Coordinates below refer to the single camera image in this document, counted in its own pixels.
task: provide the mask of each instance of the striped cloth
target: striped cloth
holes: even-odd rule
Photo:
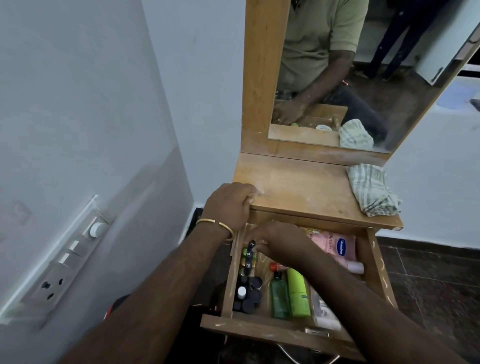
[[[369,216],[396,215],[402,200],[385,184],[386,172],[372,164],[347,167],[350,187],[362,212]]]
[[[373,138],[367,133],[358,119],[352,119],[343,124],[338,134],[342,148],[366,150],[373,148]]]

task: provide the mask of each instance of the vaseline logo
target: vaseline logo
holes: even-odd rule
[[[338,242],[336,243],[336,251],[338,252],[338,254],[341,256],[345,256],[346,250],[347,250],[347,246],[345,244],[345,240],[338,239]]]

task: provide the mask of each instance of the lime green bottle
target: lime green bottle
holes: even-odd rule
[[[307,289],[305,280],[296,270],[290,268],[287,270],[288,292],[290,296],[290,307],[293,317],[310,316],[310,305],[308,303]]]
[[[290,300],[288,299],[287,282],[282,280],[282,272],[275,271],[274,279],[270,282],[270,294],[272,297],[272,317],[282,320],[291,320]]]

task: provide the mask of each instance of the drawer handle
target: drawer handle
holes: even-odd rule
[[[285,350],[285,348],[284,348],[281,344],[277,344],[277,346],[278,346],[278,348],[283,352],[283,354],[285,354],[285,356],[290,359],[290,361],[291,361],[293,364],[301,364],[300,362],[296,361],[296,360],[288,353],[288,351]],[[335,363],[338,359],[340,359],[340,355],[334,356],[332,359],[330,359],[329,361],[325,362],[324,364],[333,364],[333,363]]]

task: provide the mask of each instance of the open drawer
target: open drawer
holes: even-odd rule
[[[372,228],[365,228],[341,222],[331,222],[314,218],[251,210],[247,225],[243,230],[239,231],[232,245],[232,260],[221,317],[204,315],[202,317],[201,326],[226,335],[236,335],[254,340],[298,345],[328,354],[340,355],[341,357],[353,360],[364,360],[353,340],[343,328],[341,331],[318,328],[314,325],[311,317],[293,318],[291,321],[279,320],[271,317],[269,282],[273,279],[273,273],[269,270],[271,260],[262,254],[258,254],[255,266],[255,275],[261,277],[263,280],[261,288],[263,300],[260,303],[260,306],[252,315],[234,312],[232,310],[236,295],[241,251],[248,243],[245,241],[245,233],[258,224],[272,220],[289,222],[306,228],[355,235],[357,238],[357,260],[362,262],[365,266],[365,272],[360,278],[365,281],[371,290],[396,307],[396,301],[382,259],[382,254],[380,253]]]

